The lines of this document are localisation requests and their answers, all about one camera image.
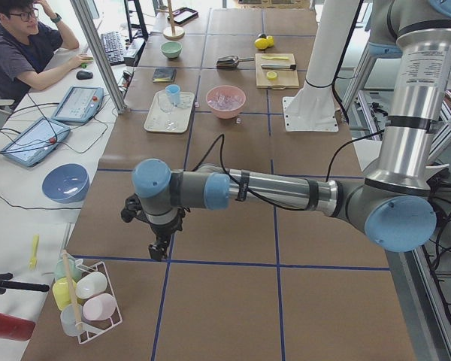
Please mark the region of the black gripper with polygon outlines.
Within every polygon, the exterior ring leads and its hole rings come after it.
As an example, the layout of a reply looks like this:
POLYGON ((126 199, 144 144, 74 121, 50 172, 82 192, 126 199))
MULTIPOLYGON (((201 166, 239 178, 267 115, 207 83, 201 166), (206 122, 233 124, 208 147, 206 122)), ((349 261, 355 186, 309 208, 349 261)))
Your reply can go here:
POLYGON ((120 216, 126 223, 137 219, 150 226, 156 236, 156 240, 148 246, 150 258, 155 261, 163 261, 168 258, 171 236, 175 232, 183 230, 183 218, 186 216, 186 212, 184 208, 173 207, 164 214, 152 215, 143 209, 141 200, 136 194, 133 194, 125 200, 120 216))

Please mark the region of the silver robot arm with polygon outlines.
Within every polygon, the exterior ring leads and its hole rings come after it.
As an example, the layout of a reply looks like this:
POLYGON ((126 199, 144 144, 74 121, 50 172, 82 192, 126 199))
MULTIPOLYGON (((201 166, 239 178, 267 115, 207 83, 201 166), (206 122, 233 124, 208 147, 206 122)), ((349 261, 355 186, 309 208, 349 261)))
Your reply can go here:
POLYGON ((190 208, 221 210, 257 199, 291 211, 318 211, 348 222, 385 250, 414 250, 433 236, 437 215, 429 159, 451 70, 451 1, 376 1, 369 49, 401 62, 380 145, 357 147, 363 180, 317 181, 208 165, 171 170, 147 159, 132 172, 135 191, 121 217, 153 230, 152 259, 167 258, 173 234, 190 208))

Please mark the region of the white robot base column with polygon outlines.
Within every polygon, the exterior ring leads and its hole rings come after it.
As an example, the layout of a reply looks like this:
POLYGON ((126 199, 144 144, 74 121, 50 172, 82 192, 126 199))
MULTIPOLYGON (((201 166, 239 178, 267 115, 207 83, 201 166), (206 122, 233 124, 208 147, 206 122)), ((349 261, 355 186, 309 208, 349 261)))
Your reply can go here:
POLYGON ((283 98, 287 132, 338 131, 333 83, 361 6, 359 0, 324 2, 304 85, 295 96, 283 98))

